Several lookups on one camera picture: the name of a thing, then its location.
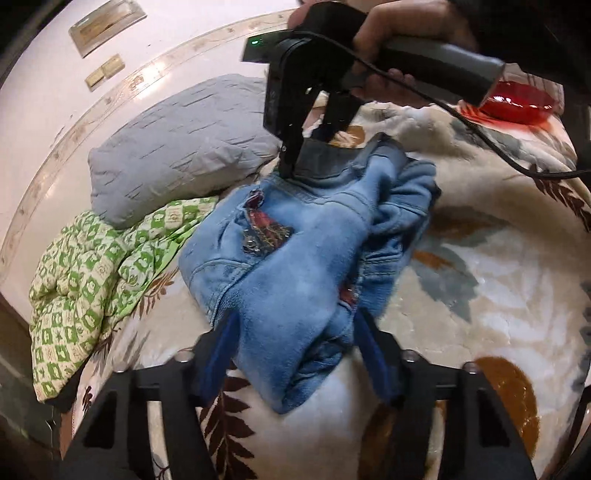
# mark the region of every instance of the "blue jeans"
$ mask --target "blue jeans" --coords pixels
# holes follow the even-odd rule
[[[383,134],[363,150],[307,140],[295,167],[233,192],[178,262],[213,326],[240,312],[236,364],[278,413],[352,346],[358,307],[384,311],[439,196],[435,166]]]

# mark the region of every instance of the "hand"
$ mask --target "hand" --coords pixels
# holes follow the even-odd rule
[[[374,61],[380,46],[395,35],[432,38],[472,51],[478,47],[467,20],[448,0],[397,0],[377,5],[369,11],[353,44],[364,60]],[[354,66],[356,70],[363,68],[359,64]],[[399,70],[391,69],[388,73],[409,85],[415,83],[412,75]],[[367,78],[363,89],[355,89],[353,93],[367,100],[402,106],[427,105],[419,96],[376,74]]]
[[[303,4],[301,7],[296,8],[293,13],[290,15],[290,17],[287,19],[287,28],[289,28],[290,30],[297,27],[298,25],[300,25],[304,19],[306,18],[306,15],[308,14],[308,10],[310,9],[310,7],[314,4],[317,4],[319,2],[327,2],[330,0],[303,0]]]

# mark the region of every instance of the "gray handle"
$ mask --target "gray handle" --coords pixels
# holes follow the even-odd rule
[[[376,65],[409,73],[476,106],[488,98],[505,68],[500,59],[417,37],[395,37],[387,42]]]

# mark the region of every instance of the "red bowl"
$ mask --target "red bowl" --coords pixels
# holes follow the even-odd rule
[[[480,109],[494,118],[534,125],[546,120],[556,101],[543,90],[517,82],[499,82]]]

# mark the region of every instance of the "green patterned blanket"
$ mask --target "green patterned blanket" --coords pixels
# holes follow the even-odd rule
[[[127,230],[84,212],[47,247],[29,292],[33,384],[54,398],[215,206],[179,200]]]

